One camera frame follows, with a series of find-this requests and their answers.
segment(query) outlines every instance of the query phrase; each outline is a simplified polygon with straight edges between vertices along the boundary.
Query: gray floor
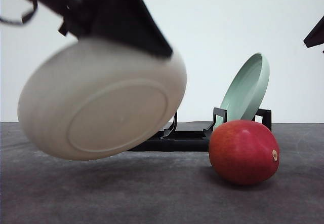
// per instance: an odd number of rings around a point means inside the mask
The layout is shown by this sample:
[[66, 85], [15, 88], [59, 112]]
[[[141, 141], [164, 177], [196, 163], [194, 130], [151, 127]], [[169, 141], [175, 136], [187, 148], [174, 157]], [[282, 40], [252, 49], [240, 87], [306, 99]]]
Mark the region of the gray floor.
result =
[[279, 170], [243, 188], [223, 182], [208, 153], [66, 161], [1, 123], [1, 223], [324, 223], [324, 124], [274, 124], [273, 133]]

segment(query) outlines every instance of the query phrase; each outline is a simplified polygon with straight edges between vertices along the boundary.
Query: green plate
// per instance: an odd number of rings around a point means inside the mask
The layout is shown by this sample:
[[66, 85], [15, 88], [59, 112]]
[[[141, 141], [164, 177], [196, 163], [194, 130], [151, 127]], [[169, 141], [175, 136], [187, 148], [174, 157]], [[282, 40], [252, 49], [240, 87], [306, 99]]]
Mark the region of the green plate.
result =
[[[251, 120], [263, 100], [268, 87], [270, 67], [261, 53], [254, 54], [242, 66], [222, 101], [220, 108], [227, 110], [227, 121]], [[217, 116], [214, 128], [223, 123]]]

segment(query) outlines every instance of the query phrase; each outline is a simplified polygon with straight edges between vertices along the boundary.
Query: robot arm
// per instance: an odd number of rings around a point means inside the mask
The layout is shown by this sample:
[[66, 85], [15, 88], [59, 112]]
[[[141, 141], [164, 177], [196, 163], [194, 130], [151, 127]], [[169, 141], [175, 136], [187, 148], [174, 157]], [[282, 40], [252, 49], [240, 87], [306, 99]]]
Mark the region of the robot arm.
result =
[[[63, 16], [60, 33], [77, 38], [97, 35], [126, 43], [155, 55], [170, 57], [172, 48], [156, 26], [143, 0], [30, 0], [35, 13], [37, 1]], [[1, 19], [3, 23], [18, 24]]]

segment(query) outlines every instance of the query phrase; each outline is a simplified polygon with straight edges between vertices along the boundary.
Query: white wall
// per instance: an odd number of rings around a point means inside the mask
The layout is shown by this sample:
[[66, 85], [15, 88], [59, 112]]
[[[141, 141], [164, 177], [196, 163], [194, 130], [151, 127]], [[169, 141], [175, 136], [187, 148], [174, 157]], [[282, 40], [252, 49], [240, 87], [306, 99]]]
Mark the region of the white wall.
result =
[[[24, 0], [1, 0], [2, 15], [19, 18]], [[274, 122], [324, 123], [324, 46], [304, 38], [324, 15], [324, 0], [145, 0], [187, 65], [180, 121], [210, 120], [237, 71], [262, 52], [271, 68], [261, 105]], [[17, 102], [31, 73], [74, 41], [57, 32], [61, 18], [40, 6], [24, 28], [1, 25], [1, 121], [17, 121]]]

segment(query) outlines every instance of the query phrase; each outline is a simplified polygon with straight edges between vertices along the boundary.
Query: white bowl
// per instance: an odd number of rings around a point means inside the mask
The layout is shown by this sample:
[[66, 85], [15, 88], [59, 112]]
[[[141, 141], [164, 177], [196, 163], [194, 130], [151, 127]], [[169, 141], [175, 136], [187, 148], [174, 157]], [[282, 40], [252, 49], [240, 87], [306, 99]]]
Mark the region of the white bowl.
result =
[[18, 118], [49, 155], [104, 158], [153, 136], [176, 112], [185, 88], [177, 51], [162, 58], [86, 38], [36, 70], [21, 93]]

